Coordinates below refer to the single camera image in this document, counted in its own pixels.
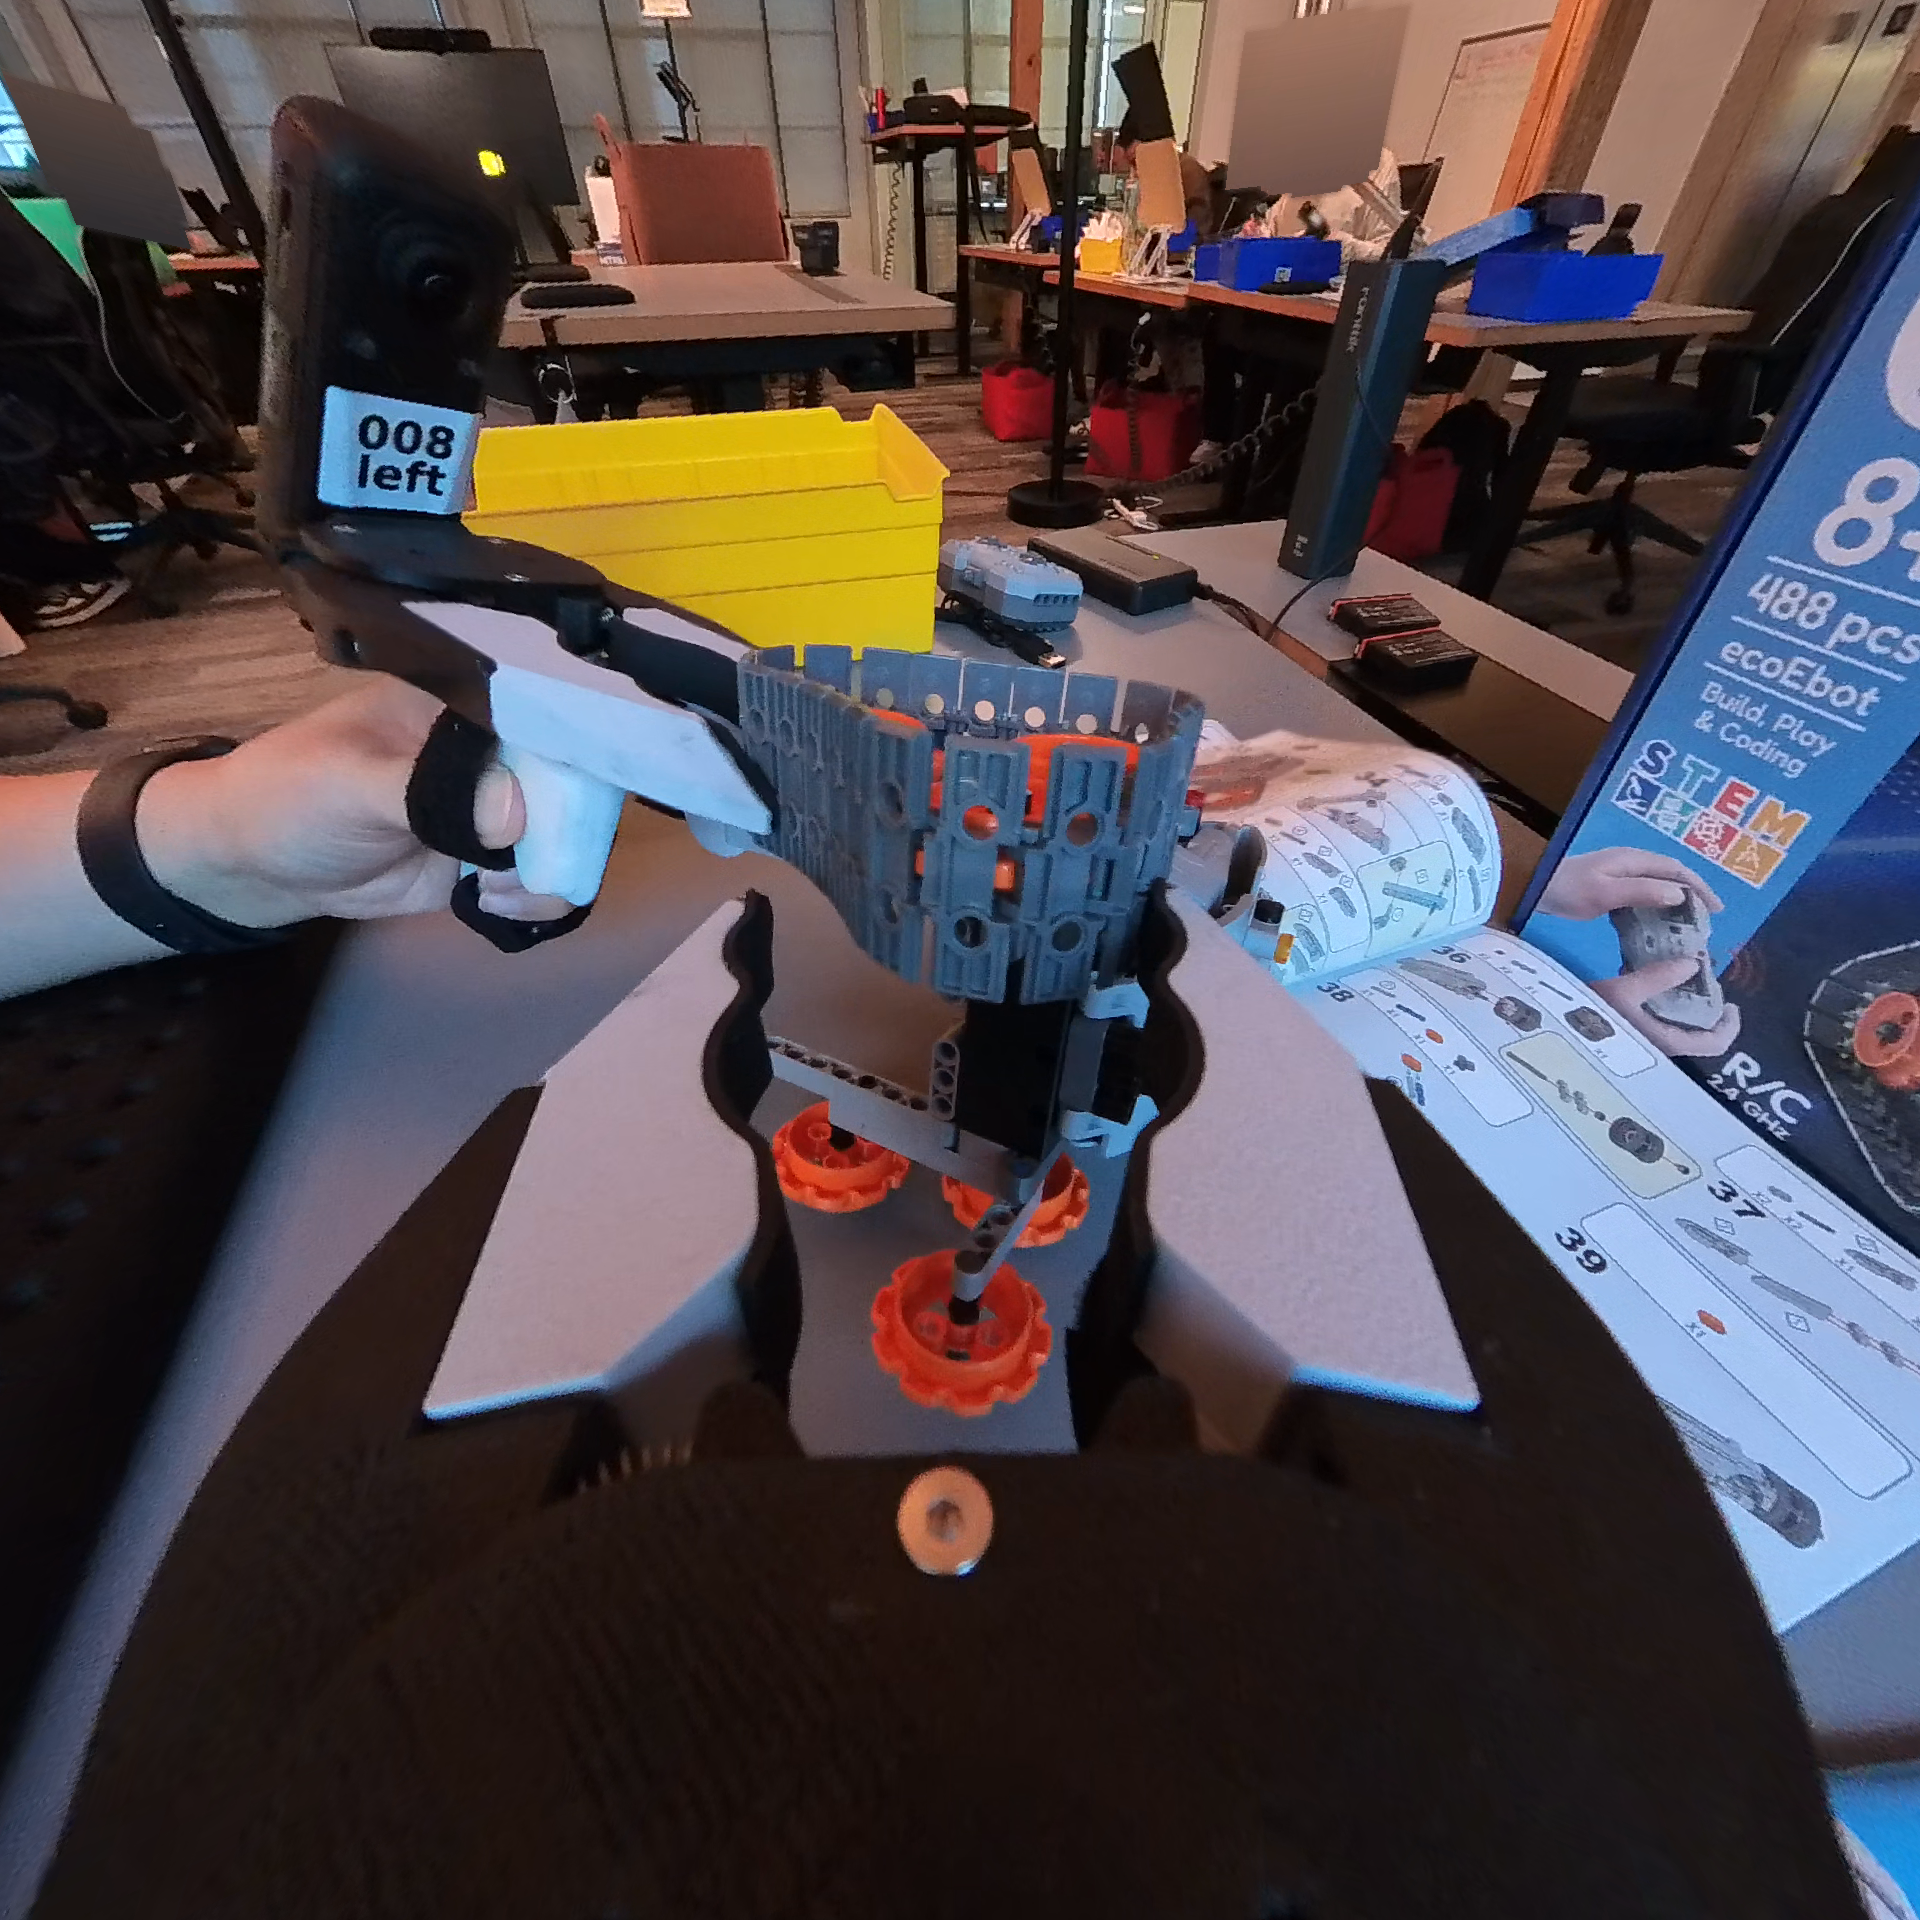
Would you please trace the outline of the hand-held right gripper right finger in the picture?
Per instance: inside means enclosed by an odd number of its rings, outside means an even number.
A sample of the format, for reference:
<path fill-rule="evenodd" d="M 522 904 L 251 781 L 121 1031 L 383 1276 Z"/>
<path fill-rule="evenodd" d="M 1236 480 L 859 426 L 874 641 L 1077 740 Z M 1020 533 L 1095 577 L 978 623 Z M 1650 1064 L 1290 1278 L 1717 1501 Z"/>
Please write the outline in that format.
<path fill-rule="evenodd" d="M 1070 1329 L 1070 1412 L 1143 1366 L 1202 1418 L 1290 1387 L 1479 1403 L 1453 1311 L 1354 1061 L 1181 894 L 1140 927 L 1140 1135 Z"/>

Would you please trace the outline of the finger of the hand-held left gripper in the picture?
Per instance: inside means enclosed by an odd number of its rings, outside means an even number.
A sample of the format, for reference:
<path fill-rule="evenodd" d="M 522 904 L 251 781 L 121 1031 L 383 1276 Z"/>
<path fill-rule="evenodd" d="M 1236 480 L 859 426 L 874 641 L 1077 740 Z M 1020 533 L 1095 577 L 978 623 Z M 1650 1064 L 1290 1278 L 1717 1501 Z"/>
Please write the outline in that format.
<path fill-rule="evenodd" d="M 604 607 L 587 652 L 532 615 L 427 602 L 408 609 L 493 663 L 495 719 L 520 719 L 538 706 L 574 719 L 589 711 L 739 717 L 736 672 L 749 647 L 668 606 Z"/>
<path fill-rule="evenodd" d="M 742 837 L 773 827 L 751 765 L 691 709 L 511 663 L 495 668 L 489 690 L 499 756 L 522 796 L 517 858 L 607 858 L 622 796 Z"/>

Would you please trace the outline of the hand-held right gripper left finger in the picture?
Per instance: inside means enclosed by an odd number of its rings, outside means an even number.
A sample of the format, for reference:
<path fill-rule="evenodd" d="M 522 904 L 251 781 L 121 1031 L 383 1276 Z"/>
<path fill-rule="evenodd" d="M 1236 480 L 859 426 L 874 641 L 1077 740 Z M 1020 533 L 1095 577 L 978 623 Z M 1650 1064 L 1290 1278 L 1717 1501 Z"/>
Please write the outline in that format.
<path fill-rule="evenodd" d="M 429 1418 L 605 1394 L 694 1418 L 787 1400 L 800 1258 L 767 1142 L 774 916 L 725 902 L 547 1070 L 425 1397 Z"/>

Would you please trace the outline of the grey toy track belt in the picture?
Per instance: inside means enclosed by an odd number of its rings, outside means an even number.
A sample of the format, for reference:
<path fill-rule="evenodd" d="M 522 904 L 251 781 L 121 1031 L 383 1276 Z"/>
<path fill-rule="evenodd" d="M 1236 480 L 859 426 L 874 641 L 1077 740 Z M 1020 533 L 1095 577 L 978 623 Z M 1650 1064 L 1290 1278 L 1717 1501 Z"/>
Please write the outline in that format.
<path fill-rule="evenodd" d="M 819 641 L 746 658 L 739 724 L 779 791 L 773 850 L 907 984 L 1044 1005 L 1134 971 L 1194 824 L 1197 695 Z"/>

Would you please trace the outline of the toy robot chassis orange wheels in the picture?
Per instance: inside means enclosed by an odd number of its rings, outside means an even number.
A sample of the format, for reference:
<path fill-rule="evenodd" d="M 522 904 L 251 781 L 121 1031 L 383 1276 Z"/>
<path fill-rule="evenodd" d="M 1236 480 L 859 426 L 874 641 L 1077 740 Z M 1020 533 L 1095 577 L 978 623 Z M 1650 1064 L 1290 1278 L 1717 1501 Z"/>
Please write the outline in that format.
<path fill-rule="evenodd" d="M 1152 894 L 1181 894 L 1238 946 L 1255 932 L 1255 960 L 1273 957 L 1280 909 L 1255 900 L 1260 855 L 1245 833 L 1202 820 L 1194 761 L 1188 806 L 1194 824 L 1178 839 L 1167 875 L 1148 889 L 1141 917 Z M 924 1095 L 848 1062 L 770 1042 L 782 1078 L 825 1087 L 810 1110 L 815 1133 L 803 1140 L 795 1121 L 780 1133 L 776 1163 L 790 1200 L 819 1212 L 851 1207 L 848 1197 L 830 1194 L 831 1177 L 848 1170 L 859 1151 L 894 1153 L 943 1168 L 947 1202 L 972 1234 L 972 1254 L 952 1256 L 952 1279 L 930 1306 L 907 1306 L 903 1281 L 876 1296 L 876 1356 L 920 1403 L 966 1415 L 1010 1403 L 1044 1356 L 1049 1337 L 1039 1329 L 1037 1289 L 985 1279 L 978 1266 L 1006 1271 L 1016 1246 L 1052 1244 L 1075 1230 L 1092 1161 L 1128 1156 L 1159 1115 L 1140 1074 L 1148 1019 L 1140 932 L 1132 965 L 1128 976 L 1077 1003 L 943 996 L 962 1010 L 933 1050 Z"/>

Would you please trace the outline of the person's left forearm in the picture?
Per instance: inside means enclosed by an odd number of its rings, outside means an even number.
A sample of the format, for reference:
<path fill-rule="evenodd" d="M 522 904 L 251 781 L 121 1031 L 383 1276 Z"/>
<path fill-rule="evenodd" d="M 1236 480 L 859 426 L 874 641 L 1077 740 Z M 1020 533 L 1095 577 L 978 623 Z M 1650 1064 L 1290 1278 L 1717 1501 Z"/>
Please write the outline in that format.
<path fill-rule="evenodd" d="M 3 778 L 4 1001 L 166 953 L 86 878 L 77 817 L 89 783 L 89 770 Z"/>

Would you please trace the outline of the grey office desk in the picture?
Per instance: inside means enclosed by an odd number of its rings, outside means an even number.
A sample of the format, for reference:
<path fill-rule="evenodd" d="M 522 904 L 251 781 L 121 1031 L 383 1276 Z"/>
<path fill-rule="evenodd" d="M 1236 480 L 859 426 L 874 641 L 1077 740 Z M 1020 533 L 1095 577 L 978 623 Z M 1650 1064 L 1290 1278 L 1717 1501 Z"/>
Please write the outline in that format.
<path fill-rule="evenodd" d="M 863 272 L 807 276 L 793 262 L 589 266 L 631 304 L 527 311 L 511 294 L 501 352 L 527 365 L 518 397 L 548 408 L 560 391 L 542 366 L 589 382 L 631 374 L 647 388 L 690 386 L 709 412 L 746 412 L 761 382 L 828 374 L 854 392 L 908 388 L 915 345 L 956 330 L 954 304 Z"/>

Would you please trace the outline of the black standing desk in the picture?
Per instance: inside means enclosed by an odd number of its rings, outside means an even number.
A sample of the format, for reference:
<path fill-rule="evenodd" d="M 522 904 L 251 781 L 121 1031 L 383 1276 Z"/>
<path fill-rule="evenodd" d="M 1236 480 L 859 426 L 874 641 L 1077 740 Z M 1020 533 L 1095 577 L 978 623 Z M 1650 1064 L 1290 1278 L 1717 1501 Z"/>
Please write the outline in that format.
<path fill-rule="evenodd" d="M 978 203 L 978 151 L 987 144 L 1010 144 L 1014 154 L 1039 157 L 1037 125 L 1020 109 L 960 105 L 949 95 L 914 93 L 903 113 L 888 118 L 876 109 L 876 129 L 867 135 L 874 165 L 904 168 L 911 177 L 911 246 L 914 288 L 927 290 L 927 216 L 926 216 L 926 159 L 937 151 L 954 154 L 956 205 L 954 246 L 971 238 L 971 217 Z"/>

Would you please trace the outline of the wooden office desk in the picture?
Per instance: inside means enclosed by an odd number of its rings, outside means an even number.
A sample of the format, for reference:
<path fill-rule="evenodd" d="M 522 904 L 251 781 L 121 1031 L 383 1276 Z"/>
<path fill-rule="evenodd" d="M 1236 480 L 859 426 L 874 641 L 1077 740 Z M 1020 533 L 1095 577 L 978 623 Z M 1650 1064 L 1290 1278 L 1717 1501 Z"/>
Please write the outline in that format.
<path fill-rule="evenodd" d="M 1211 282 L 1084 276 L 1077 300 L 1092 327 L 1114 327 L 1123 313 L 1148 311 L 1190 321 L 1209 342 L 1252 353 L 1258 363 L 1318 372 L 1326 353 L 1335 297 L 1236 293 Z M 1500 469 L 1488 514 L 1471 542 L 1460 589 L 1487 602 L 1523 526 L 1533 492 L 1561 440 L 1586 372 L 1624 366 L 1671 345 L 1738 333 L 1750 313 L 1736 306 L 1644 300 L 1622 319 L 1523 321 L 1467 313 L 1453 298 L 1428 319 L 1428 345 L 1477 363 L 1504 353 L 1542 372 L 1509 459 Z"/>

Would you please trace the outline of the person's left hand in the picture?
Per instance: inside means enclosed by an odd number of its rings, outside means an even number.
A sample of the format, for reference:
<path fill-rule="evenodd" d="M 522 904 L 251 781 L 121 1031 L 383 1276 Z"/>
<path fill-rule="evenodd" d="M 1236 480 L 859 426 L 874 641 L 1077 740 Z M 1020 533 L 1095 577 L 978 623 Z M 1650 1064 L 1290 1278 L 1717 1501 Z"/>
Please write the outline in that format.
<path fill-rule="evenodd" d="M 359 677 L 340 700 L 143 784 L 136 840 L 176 897 L 247 927 L 429 913 L 460 865 L 425 846 L 406 793 L 441 703 Z"/>

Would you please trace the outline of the black computer monitor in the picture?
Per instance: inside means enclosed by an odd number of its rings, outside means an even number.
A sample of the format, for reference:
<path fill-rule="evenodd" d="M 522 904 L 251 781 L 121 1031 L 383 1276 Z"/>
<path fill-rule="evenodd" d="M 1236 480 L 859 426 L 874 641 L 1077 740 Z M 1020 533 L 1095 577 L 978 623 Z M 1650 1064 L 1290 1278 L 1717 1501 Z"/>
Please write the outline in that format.
<path fill-rule="evenodd" d="M 432 155 L 542 206 L 579 205 L 548 61 L 533 46 L 493 46 L 479 31 L 380 30 L 326 46 L 340 100 Z"/>

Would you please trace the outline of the yellow plastic bin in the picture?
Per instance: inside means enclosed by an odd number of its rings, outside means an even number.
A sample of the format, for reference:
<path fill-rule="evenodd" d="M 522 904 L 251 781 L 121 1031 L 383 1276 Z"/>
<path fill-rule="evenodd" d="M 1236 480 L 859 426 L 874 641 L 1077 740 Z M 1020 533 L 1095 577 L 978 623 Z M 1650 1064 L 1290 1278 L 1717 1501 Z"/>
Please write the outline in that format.
<path fill-rule="evenodd" d="M 643 589 L 700 615 L 755 647 L 812 641 L 927 652 L 940 599 L 933 574 L 822 583 L 786 589 L 690 592 Z"/>
<path fill-rule="evenodd" d="M 810 408 L 493 426 L 475 445 L 469 519 L 867 482 L 915 502 L 939 495 L 944 477 L 947 468 L 885 405 L 861 421 Z"/>
<path fill-rule="evenodd" d="M 618 508 L 472 511 L 475 533 L 579 558 L 626 589 L 691 606 L 701 594 L 930 577 L 934 524 L 870 532 L 780 532 L 767 502 L 742 510 Z"/>

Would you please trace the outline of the open instruction booklet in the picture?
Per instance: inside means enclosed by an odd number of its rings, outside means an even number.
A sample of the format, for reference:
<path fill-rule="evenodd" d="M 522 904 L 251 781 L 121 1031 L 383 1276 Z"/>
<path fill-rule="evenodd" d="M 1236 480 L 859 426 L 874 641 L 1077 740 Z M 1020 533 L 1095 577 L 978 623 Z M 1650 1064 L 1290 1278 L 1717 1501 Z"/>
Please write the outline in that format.
<path fill-rule="evenodd" d="M 1273 971 L 1607 1325 L 1796 1627 L 1915 1545 L 1915 1248 L 1796 1167 L 1542 946 L 1488 923 L 1458 765 L 1207 720 L 1207 827 L 1262 840 Z"/>

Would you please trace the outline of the brown cardboard box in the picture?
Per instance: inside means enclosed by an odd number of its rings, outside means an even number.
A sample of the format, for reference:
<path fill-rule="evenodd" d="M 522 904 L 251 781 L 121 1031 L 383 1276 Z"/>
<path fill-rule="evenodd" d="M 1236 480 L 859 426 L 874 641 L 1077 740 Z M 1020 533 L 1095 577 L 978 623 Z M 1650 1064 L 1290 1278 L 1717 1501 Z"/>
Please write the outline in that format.
<path fill-rule="evenodd" d="M 790 258 L 770 149 L 614 138 L 607 165 L 628 265 Z"/>

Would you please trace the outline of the grey toy remote module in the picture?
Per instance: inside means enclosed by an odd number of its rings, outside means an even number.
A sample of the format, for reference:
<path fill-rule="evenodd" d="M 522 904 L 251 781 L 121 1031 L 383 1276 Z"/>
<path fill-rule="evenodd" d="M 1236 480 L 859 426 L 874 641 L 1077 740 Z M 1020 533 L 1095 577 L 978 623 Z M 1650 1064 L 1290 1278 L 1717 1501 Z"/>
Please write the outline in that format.
<path fill-rule="evenodd" d="M 944 542 L 934 577 L 949 604 L 1035 633 L 1072 625 L 1084 602 L 1072 569 L 991 538 Z"/>

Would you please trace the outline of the black wristband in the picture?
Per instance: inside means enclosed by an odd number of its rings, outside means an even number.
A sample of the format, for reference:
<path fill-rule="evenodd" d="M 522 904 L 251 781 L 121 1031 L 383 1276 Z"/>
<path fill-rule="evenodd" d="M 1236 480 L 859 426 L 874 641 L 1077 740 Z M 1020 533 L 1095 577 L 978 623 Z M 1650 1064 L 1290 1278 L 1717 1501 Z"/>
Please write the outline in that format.
<path fill-rule="evenodd" d="M 251 952 L 285 940 L 291 927 L 247 927 L 170 894 L 149 871 L 136 833 L 144 783 L 179 761 L 228 756 L 228 735 L 176 735 L 121 756 L 101 768 L 79 802 L 75 831 L 83 876 L 95 897 L 143 937 L 169 952 L 213 955 Z"/>

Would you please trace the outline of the black power adapter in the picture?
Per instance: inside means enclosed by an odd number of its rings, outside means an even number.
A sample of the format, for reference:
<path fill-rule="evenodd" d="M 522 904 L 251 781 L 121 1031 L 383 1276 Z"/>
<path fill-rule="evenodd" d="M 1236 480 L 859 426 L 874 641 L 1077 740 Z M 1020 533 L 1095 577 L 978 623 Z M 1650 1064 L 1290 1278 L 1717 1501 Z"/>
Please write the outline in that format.
<path fill-rule="evenodd" d="M 1199 594 L 1190 564 L 1164 558 L 1092 526 L 1044 529 L 1027 539 L 1035 557 L 1072 572 L 1086 597 L 1127 616 L 1183 607 Z"/>

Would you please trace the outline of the black floor stand pole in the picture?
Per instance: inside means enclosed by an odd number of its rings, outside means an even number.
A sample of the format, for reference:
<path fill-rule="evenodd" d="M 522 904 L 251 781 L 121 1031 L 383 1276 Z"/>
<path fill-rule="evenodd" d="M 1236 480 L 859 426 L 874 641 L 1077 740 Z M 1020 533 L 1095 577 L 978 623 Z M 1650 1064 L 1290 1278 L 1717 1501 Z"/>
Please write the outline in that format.
<path fill-rule="evenodd" d="M 1097 523 L 1102 514 L 1102 492 L 1086 477 L 1070 477 L 1069 468 L 1069 400 L 1070 365 L 1075 347 L 1075 276 L 1077 238 L 1082 228 L 1082 172 L 1087 129 L 1087 1 L 1070 1 L 1069 13 L 1069 87 L 1066 87 L 1066 142 L 1063 149 L 1063 236 L 1058 262 L 1058 347 L 1052 386 L 1052 443 L 1048 476 L 1044 482 L 1022 482 L 1006 492 L 1006 516 L 1031 529 L 1075 529 Z"/>

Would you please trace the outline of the blue robot kit box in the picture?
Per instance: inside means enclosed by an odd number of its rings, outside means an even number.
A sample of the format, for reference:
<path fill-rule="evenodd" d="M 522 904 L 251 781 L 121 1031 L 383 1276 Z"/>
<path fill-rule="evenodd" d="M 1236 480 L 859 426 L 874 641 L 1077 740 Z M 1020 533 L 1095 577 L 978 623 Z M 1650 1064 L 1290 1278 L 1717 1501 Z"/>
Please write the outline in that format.
<path fill-rule="evenodd" d="M 1918 236 L 1811 357 L 1520 930 L 1910 1252 Z"/>

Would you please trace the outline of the blue plastic bin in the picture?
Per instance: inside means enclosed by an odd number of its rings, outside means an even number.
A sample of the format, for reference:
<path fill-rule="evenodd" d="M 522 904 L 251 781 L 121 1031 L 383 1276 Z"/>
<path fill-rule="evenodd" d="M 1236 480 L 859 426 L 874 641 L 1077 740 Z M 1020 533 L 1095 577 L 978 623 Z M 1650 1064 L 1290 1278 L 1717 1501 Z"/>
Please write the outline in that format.
<path fill-rule="evenodd" d="M 1341 272 L 1341 246 L 1312 234 L 1234 236 L 1202 244 L 1193 282 L 1245 294 L 1320 294 Z"/>
<path fill-rule="evenodd" d="M 1652 298 L 1660 254 L 1578 254 L 1523 247 L 1484 254 L 1467 313 L 1523 324 L 1626 319 Z"/>

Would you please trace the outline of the black office chair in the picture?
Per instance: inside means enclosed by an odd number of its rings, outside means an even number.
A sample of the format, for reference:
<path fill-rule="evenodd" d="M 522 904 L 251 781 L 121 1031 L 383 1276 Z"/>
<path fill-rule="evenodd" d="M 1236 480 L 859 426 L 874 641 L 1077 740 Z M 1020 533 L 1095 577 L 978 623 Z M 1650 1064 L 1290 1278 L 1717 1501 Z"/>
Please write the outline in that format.
<path fill-rule="evenodd" d="M 1764 437 L 1790 397 L 1895 200 L 1893 189 L 1882 185 L 1813 205 L 1788 230 L 1747 297 L 1747 327 L 1706 345 L 1696 382 L 1654 375 L 1586 380 L 1566 417 L 1566 437 L 1586 447 L 1586 464 L 1570 488 L 1592 492 L 1610 469 L 1619 471 L 1619 486 L 1599 508 L 1547 514 L 1523 543 L 1588 529 L 1588 551 L 1595 554 L 1607 548 L 1616 565 L 1619 586 L 1605 602 L 1609 615 L 1634 607 L 1639 533 L 1698 557 L 1698 539 L 1636 505 L 1639 477 L 1751 462 L 1747 447 Z"/>

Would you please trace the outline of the whiteboard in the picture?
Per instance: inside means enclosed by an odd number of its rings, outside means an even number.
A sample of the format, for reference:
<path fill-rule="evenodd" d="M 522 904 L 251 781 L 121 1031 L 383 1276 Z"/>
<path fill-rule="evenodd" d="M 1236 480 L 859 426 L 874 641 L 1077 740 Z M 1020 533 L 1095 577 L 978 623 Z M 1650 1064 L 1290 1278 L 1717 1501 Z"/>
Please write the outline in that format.
<path fill-rule="evenodd" d="M 1443 105 L 1428 135 L 1428 159 L 1440 172 L 1424 222 L 1451 233 L 1495 208 L 1495 189 L 1549 42 L 1551 23 L 1467 36 L 1458 46 Z"/>

